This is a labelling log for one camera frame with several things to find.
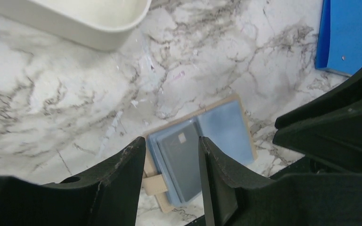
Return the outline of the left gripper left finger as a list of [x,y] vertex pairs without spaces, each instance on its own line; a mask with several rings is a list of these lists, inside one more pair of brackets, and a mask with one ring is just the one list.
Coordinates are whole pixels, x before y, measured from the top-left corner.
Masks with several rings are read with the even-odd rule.
[[138,137],[60,183],[0,176],[0,226],[133,226],[145,156],[145,139]]

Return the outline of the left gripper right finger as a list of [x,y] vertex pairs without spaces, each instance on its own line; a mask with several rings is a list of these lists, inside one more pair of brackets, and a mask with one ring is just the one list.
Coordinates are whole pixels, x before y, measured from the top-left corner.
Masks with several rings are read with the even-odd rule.
[[362,174],[289,173],[273,180],[200,137],[208,226],[362,226]]

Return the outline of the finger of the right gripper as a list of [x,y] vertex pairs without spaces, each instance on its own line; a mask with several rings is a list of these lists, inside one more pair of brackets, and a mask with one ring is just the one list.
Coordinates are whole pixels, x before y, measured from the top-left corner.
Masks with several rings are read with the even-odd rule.
[[340,171],[362,173],[362,100],[279,129],[273,143]]
[[346,107],[362,99],[362,68],[352,77],[317,99],[290,111],[275,121],[275,128],[281,129],[293,123],[318,117]]

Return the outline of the black credit card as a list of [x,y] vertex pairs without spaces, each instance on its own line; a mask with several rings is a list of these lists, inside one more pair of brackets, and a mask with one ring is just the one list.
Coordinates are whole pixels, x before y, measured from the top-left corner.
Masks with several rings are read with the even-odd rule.
[[157,138],[178,199],[173,205],[182,206],[201,192],[198,137],[197,128],[192,123]]

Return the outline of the white oblong plastic tray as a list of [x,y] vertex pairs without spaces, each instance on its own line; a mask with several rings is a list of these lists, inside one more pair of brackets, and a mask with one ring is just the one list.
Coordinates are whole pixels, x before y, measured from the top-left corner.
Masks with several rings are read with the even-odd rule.
[[149,0],[0,0],[0,15],[102,51],[120,48]]

